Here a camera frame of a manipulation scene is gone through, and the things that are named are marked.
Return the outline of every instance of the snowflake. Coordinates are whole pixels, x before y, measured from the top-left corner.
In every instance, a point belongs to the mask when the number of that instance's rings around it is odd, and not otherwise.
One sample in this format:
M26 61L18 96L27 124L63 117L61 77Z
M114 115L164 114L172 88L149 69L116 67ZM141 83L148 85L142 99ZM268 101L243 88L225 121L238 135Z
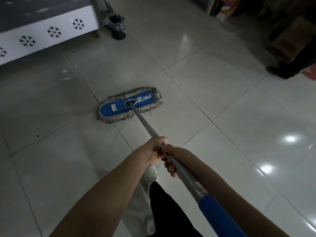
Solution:
M51 37L54 37L54 35L55 35L55 38L59 38L60 35L61 35L61 32L60 32L59 28L53 27L53 26L51 26L51 27L47 30L47 32L48 32L48 34L49 34Z
M0 47L0 57L5 57L8 52Z
M81 19L75 19L75 21L72 23L75 29L81 30L84 27L84 23Z
M30 36L21 36L19 41L23 44L23 46L34 46L34 44L36 43L33 37Z

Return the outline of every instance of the forearm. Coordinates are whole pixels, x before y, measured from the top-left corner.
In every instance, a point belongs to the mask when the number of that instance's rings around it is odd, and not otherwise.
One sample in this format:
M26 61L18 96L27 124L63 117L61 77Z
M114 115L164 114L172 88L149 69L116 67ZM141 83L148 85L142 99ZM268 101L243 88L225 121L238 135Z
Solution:
M248 237L288 237L279 227L234 191L212 168L196 156L179 158L206 191L235 220Z
M146 167L146 157L133 152L75 204L50 237L112 236Z

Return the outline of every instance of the blue mop pad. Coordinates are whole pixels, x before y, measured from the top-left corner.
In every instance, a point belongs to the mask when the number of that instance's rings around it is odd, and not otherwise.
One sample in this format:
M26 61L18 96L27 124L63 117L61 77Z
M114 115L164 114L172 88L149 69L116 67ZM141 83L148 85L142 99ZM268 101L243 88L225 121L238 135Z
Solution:
M137 88L105 99L99 106L98 116L105 123L129 119L134 115L129 104L144 113L159 107L162 104L160 99L160 92L154 87Z

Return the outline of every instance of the mop handle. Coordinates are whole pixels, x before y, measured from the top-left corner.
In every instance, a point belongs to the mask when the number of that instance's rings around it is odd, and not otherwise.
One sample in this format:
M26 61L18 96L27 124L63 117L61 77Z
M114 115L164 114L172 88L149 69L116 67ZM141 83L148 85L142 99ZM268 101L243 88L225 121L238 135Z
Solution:
M148 124L139 111L136 110L131 103L129 103L129 106L135 112L151 137L158 138L159 135ZM171 160L172 164L174 164L179 178L198 203L199 209L210 223L218 237L247 237L232 217L224 210L216 199L214 199L214 197L207 193L191 172L189 172L187 168L172 155L167 156Z

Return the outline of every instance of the mop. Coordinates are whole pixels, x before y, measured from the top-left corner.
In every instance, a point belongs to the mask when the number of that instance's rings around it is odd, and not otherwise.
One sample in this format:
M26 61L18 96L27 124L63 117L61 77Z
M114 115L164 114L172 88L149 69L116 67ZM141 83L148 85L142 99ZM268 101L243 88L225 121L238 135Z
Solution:
M152 138L159 135L148 124L141 113L150 111L162 104L161 94L154 87L141 87L110 96L100 104L98 117L105 123L113 123L133 117L135 114ZM172 155L168 155L175 166L179 178L198 203L199 209L219 237L247 237L224 208L202 187L187 168Z

